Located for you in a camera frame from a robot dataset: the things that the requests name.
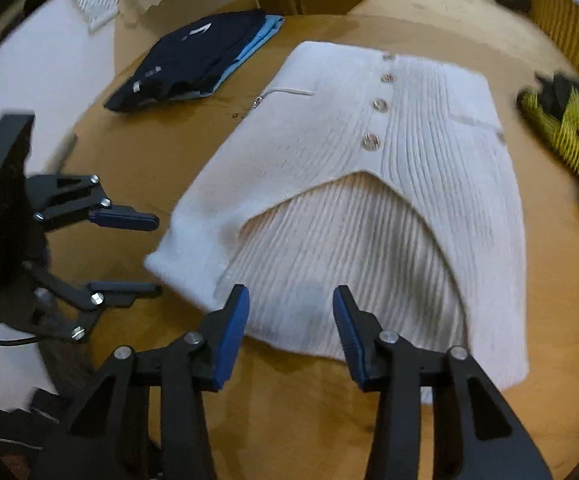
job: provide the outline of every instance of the ribbed knit fabric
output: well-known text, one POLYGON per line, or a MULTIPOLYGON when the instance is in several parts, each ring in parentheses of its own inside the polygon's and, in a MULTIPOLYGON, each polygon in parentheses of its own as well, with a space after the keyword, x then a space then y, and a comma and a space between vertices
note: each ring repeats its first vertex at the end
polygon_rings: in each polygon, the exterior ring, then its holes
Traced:
POLYGON ((424 348, 466 343, 498 387, 522 381, 521 199, 487 81, 308 42, 262 95, 146 266, 206 310, 244 283, 248 334, 334 358, 332 293, 347 284, 385 329, 424 348))
POLYGON ((579 93, 572 90, 563 121, 541 108, 535 90, 523 89, 516 104, 535 133, 579 177, 579 93))
POLYGON ((282 203, 247 222, 240 240, 217 292, 228 295, 234 283, 257 291, 266 315, 250 322, 253 337, 267 340, 272 327, 286 350, 343 359, 332 319, 313 311, 345 283, 363 310, 416 346, 444 352, 467 342, 463 306, 433 237, 407 202, 370 174, 282 203))

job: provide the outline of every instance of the blue gripper pad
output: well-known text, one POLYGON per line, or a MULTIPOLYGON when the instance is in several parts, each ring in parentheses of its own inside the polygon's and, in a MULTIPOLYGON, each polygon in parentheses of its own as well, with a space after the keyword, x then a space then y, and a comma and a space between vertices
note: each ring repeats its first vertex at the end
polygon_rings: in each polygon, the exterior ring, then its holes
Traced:
POLYGON ((333 317, 351 378, 364 392, 379 390, 389 376, 389 361, 377 354, 376 341, 383 330, 377 317, 358 308, 347 285, 333 292, 333 317))
POLYGON ((223 389, 225 382, 232 376, 238 349, 244 336, 249 317, 249 291, 244 285, 234 285, 222 310, 205 316, 198 329, 208 336, 212 346, 212 385, 213 391, 223 389))
POLYGON ((365 349, 361 343, 361 338, 357 332, 357 327, 352 319, 350 310, 358 311, 359 308, 353 301, 350 302, 346 296, 351 292, 346 285, 338 286, 333 291, 333 318, 336 322, 338 335, 341 338, 343 345, 343 352, 345 352, 345 361, 349 368, 349 374, 352 380, 361 388, 367 380, 367 373, 365 370, 365 349))

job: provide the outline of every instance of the black cable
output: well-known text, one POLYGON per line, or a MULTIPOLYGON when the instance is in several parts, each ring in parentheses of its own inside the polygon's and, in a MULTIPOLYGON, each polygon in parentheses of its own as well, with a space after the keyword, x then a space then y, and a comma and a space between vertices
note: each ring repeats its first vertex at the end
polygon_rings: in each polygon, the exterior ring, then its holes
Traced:
POLYGON ((26 337, 25 339, 0 339, 0 346, 22 346, 37 343, 41 341, 41 337, 26 337))

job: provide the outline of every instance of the metal screw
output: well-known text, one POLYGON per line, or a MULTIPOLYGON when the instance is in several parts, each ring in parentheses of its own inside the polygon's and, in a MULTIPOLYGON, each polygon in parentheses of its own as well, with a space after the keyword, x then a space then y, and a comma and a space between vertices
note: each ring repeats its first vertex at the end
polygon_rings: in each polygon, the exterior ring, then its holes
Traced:
POLYGON ((188 332, 185 334, 185 343, 190 345, 198 345, 203 341, 203 335, 198 332, 188 332))
POLYGON ((95 305, 100 305, 103 301, 105 301, 105 296, 101 292, 96 292, 96 294, 92 294, 92 303, 95 305))
POLYGON ((467 349, 462 346, 452 346, 452 349, 449 351, 449 353, 454 359, 458 359, 459 361, 464 361, 469 355, 467 349))
POLYGON ((34 296, 36 296, 39 300, 51 300, 54 295, 49 292, 46 288, 42 286, 38 286, 34 289, 34 296))
POLYGON ((114 357, 116 359, 127 359, 131 355, 131 348, 129 346, 119 346, 114 350, 114 357))
POLYGON ((393 345, 396 341, 398 341, 398 334, 396 332, 390 332, 388 330, 383 330, 378 337, 384 343, 389 343, 393 345))
POLYGON ((82 326, 77 326, 72 330, 72 339, 80 341, 85 336, 85 329, 82 326))

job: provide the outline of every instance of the yellow cloth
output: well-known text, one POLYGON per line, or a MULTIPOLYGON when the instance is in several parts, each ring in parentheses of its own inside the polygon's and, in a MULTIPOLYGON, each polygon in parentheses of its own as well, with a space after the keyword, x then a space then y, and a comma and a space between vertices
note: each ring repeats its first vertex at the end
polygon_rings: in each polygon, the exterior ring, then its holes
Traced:
POLYGON ((562 122, 540 107, 535 91, 523 92, 518 105, 540 138, 579 176, 579 92, 570 93, 562 122))

